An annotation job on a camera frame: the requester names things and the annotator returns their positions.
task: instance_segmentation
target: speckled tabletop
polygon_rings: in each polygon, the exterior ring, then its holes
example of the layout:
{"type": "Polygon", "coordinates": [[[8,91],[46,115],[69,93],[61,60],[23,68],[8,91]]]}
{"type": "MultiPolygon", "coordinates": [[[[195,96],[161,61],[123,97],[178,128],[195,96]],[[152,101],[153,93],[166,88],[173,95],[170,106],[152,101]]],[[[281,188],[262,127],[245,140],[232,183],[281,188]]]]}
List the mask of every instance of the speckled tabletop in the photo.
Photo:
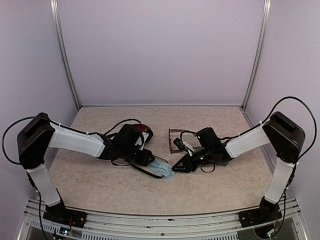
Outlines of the speckled tabletop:
{"type": "MultiPolygon", "coordinates": [[[[72,127],[104,133],[127,118],[139,119],[152,129],[154,136],[145,148],[172,165],[184,153],[170,154],[169,128],[196,132],[212,127],[219,137],[248,129],[238,107],[217,106],[83,107],[72,127]]],[[[271,180],[260,149],[235,158],[226,167],[217,166],[212,173],[198,168],[176,173],[173,180],[67,150],[58,151],[49,172],[67,206],[138,215],[203,214],[255,206],[271,180]]]]}

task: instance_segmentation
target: lavender wall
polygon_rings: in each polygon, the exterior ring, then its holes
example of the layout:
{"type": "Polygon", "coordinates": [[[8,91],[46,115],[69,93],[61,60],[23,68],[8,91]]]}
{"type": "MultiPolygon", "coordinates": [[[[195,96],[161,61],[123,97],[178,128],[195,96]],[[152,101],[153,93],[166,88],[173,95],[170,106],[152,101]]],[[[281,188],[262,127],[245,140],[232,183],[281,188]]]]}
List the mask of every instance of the lavender wall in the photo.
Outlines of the lavender wall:
{"type": "MultiPolygon", "coordinates": [[[[49,1],[0,1],[0,136],[12,122],[43,111],[64,124],[76,114],[60,59],[49,1]]],[[[17,161],[16,137],[5,147],[17,161]]],[[[54,152],[46,158],[50,164],[54,152]]],[[[21,166],[0,151],[0,238],[14,239],[28,198],[33,196],[21,166]]]]}
{"type": "MultiPolygon", "coordinates": [[[[320,1],[273,0],[265,46],[248,114],[254,123],[265,118],[282,97],[301,98],[312,109],[320,126],[320,1]]],[[[306,132],[311,143],[312,119],[300,103],[287,100],[279,108],[306,132]]],[[[273,149],[268,149],[275,159],[273,149]]],[[[320,225],[319,140],[297,167],[288,191],[296,197],[312,240],[320,225]]]]}
{"type": "Polygon", "coordinates": [[[241,105],[263,0],[59,1],[83,105],[241,105]]]}

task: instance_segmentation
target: floor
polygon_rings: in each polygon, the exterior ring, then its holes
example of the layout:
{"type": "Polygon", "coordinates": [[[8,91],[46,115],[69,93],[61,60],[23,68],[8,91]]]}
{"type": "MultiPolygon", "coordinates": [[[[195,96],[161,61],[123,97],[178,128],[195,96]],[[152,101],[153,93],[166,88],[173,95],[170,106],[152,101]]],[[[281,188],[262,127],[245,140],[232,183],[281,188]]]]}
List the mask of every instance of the floor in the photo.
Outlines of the floor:
{"type": "MultiPolygon", "coordinates": [[[[83,107],[72,127],[104,133],[127,118],[137,118],[152,129],[154,136],[145,148],[172,165],[184,153],[170,154],[169,128],[199,131],[212,127],[219,137],[225,137],[249,127],[238,107],[220,106],[83,107]]],[[[271,181],[260,149],[228,166],[217,166],[212,173],[198,168],[176,173],[173,180],[152,178],[130,166],[114,166],[61,149],[49,172],[67,206],[138,215],[203,214],[256,206],[271,181]]]]}

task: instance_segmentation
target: black joint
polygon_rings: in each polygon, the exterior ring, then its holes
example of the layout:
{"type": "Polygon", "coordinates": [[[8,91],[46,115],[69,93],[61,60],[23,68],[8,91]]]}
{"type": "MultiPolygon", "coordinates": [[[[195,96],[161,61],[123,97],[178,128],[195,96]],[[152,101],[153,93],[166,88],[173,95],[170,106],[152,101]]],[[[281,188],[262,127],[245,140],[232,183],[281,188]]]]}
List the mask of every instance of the black joint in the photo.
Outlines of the black joint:
{"type": "MultiPolygon", "coordinates": [[[[49,117],[39,113],[37,117],[49,117]]],[[[43,164],[44,156],[55,129],[45,119],[33,119],[17,136],[19,162],[24,169],[34,169],[43,164]]]]}
{"type": "Polygon", "coordinates": [[[148,149],[142,149],[138,151],[133,159],[133,162],[139,164],[140,166],[148,166],[155,160],[155,156],[148,149]]]}
{"type": "Polygon", "coordinates": [[[268,223],[282,218],[279,205],[273,204],[263,197],[258,208],[241,211],[238,213],[243,228],[268,223]]]}
{"type": "Polygon", "coordinates": [[[98,156],[98,159],[102,160],[117,160],[119,158],[119,151],[116,150],[116,147],[112,143],[112,140],[103,134],[98,133],[98,136],[100,136],[103,140],[104,149],[100,156],[98,156]]]}
{"type": "Polygon", "coordinates": [[[192,162],[191,156],[187,153],[171,169],[174,172],[190,173],[197,168],[198,166],[192,162]]]}
{"type": "Polygon", "coordinates": [[[222,145],[220,139],[216,135],[212,127],[206,127],[196,133],[196,136],[201,144],[201,147],[207,148],[209,145],[212,148],[217,148],[222,145]]]}
{"type": "Polygon", "coordinates": [[[174,145],[177,146],[177,148],[180,150],[180,151],[184,151],[185,150],[185,146],[182,144],[180,138],[176,138],[175,140],[173,140],[173,143],[174,145]]]}
{"type": "Polygon", "coordinates": [[[262,128],[277,157],[286,163],[296,164],[306,138],[303,129],[279,111],[272,114],[262,128]]]}
{"type": "Polygon", "coordinates": [[[122,126],[118,134],[116,134],[112,143],[117,148],[134,146],[137,140],[141,137],[142,132],[138,130],[135,126],[130,124],[125,124],[122,126]]]}

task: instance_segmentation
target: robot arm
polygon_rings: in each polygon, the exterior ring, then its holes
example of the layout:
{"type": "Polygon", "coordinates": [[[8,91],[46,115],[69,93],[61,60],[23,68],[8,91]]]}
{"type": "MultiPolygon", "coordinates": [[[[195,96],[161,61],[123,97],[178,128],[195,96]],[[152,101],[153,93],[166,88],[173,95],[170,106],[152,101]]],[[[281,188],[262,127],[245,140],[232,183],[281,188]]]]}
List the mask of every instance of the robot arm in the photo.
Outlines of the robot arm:
{"type": "Polygon", "coordinates": [[[52,183],[44,155],[47,148],[58,148],[88,154],[102,160],[127,160],[147,166],[155,157],[144,149],[153,133],[146,125],[125,124],[113,139],[100,133],[84,133],[50,122],[46,113],[39,113],[17,137],[19,162],[26,170],[33,187],[46,204],[44,218],[61,224],[83,228],[86,213],[66,209],[58,190],[52,183]]]}
{"type": "MultiPolygon", "coordinates": [[[[195,171],[199,165],[208,163],[226,166],[229,161],[241,154],[272,144],[277,153],[277,161],[268,190],[258,209],[240,212],[239,217],[243,227],[282,217],[278,202],[293,179],[296,163],[305,141],[305,132],[298,125],[281,112],[275,112],[264,124],[261,123],[224,143],[211,127],[198,131],[196,135],[202,149],[182,157],[172,167],[173,171],[189,173],[195,171]]],[[[184,141],[178,140],[173,142],[177,143],[179,149],[183,149],[184,141]]]]}

